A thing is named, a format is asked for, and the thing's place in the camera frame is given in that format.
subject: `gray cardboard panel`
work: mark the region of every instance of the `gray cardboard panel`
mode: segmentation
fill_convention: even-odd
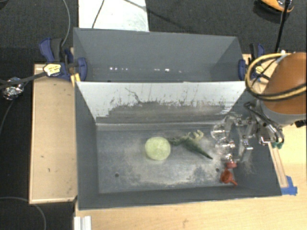
[[[236,81],[236,37],[74,28],[87,81]]]

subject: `white paper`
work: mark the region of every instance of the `white paper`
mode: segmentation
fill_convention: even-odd
[[[92,28],[103,0],[79,0],[79,27]],[[149,31],[145,0],[105,0],[95,29]]]

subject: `wooden board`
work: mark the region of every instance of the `wooden board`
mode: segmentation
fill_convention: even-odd
[[[35,74],[43,65],[35,65]],[[77,196],[72,84],[34,81],[29,202],[72,201]]]

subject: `metal bolt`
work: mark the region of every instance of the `metal bolt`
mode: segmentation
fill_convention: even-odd
[[[20,80],[20,78],[13,77],[13,78],[10,78],[8,82],[13,82],[13,81],[18,81],[18,80]],[[3,89],[2,95],[6,100],[12,101],[16,99],[22,92],[24,92],[24,84],[19,83],[19,84]]]

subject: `blue tape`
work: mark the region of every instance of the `blue tape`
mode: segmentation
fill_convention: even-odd
[[[285,187],[285,188],[281,188],[282,195],[294,195],[294,196],[296,196],[297,186],[293,186],[293,182],[292,182],[292,179],[291,179],[290,176],[286,175],[286,178],[287,178],[289,186]]]

